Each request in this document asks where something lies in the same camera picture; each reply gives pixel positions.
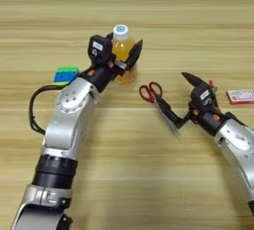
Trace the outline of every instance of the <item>orange juice bottle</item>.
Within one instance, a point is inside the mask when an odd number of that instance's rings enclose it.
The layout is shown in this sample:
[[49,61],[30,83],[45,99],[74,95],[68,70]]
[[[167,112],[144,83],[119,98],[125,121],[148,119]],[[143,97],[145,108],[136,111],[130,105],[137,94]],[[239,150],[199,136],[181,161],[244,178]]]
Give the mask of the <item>orange juice bottle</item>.
[[[130,37],[129,29],[125,25],[116,25],[113,29],[113,53],[118,60],[126,61],[129,52],[135,45],[135,40]],[[125,71],[123,76],[117,76],[116,81],[120,84],[129,84],[137,77],[137,66],[134,65],[131,70]]]

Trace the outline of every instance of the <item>black cable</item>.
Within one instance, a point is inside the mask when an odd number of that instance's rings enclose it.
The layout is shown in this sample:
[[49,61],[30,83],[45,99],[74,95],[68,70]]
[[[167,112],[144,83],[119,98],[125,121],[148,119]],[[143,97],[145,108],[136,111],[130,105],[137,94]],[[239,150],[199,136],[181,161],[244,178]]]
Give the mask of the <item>black cable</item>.
[[30,124],[30,127],[32,128],[32,130],[34,130],[35,132],[38,132],[42,135],[45,135],[45,130],[43,128],[41,128],[35,120],[36,117],[34,115],[34,102],[35,102],[36,97],[44,91],[61,90],[64,87],[66,87],[66,85],[54,85],[54,84],[45,85],[33,93],[32,97],[30,99],[30,102],[29,102],[29,124]]

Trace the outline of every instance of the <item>wood grain surface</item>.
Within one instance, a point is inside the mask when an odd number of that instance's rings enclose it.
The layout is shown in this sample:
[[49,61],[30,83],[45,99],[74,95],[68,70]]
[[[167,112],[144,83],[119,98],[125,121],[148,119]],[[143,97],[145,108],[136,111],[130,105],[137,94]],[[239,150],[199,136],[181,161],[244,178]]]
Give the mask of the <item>wood grain surface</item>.
[[[60,65],[89,65],[93,34],[118,23],[144,40],[135,84],[112,83],[89,123],[68,214],[80,230],[254,229],[229,164],[188,123],[178,141],[138,95],[156,80],[181,115],[193,72],[218,86],[221,108],[254,126],[254,108],[228,89],[253,88],[254,0],[0,0],[0,229],[9,229],[34,174],[42,137],[28,124],[33,91]],[[54,93],[38,98],[47,125]]]

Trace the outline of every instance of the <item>scissors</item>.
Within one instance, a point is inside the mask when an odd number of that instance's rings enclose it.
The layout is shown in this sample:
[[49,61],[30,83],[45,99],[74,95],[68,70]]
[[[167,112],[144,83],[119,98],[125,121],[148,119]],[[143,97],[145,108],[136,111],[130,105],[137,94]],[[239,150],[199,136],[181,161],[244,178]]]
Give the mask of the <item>scissors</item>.
[[158,97],[163,96],[163,88],[157,82],[150,82],[149,85],[142,84],[139,87],[139,94],[144,100],[156,103]]
[[180,133],[179,129],[176,127],[174,122],[167,116],[167,108],[170,110],[170,105],[163,99],[163,88],[157,82],[150,82],[149,85],[142,84],[139,87],[140,96],[150,103],[154,103],[158,108],[162,117],[166,120],[168,125],[170,126],[172,132],[179,139]]

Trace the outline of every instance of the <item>white label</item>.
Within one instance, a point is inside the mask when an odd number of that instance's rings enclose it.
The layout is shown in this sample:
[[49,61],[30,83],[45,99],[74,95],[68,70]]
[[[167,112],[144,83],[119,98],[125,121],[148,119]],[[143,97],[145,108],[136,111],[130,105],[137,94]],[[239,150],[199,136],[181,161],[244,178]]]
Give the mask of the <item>white label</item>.
[[100,50],[100,51],[103,50],[103,45],[102,45],[102,44],[99,44],[99,43],[97,43],[97,42],[93,42],[93,43],[92,43],[92,46],[93,46],[94,48]]
[[200,98],[201,98],[201,100],[203,100],[205,97],[207,97],[209,95],[209,91],[208,90],[206,90],[201,96],[200,96]]

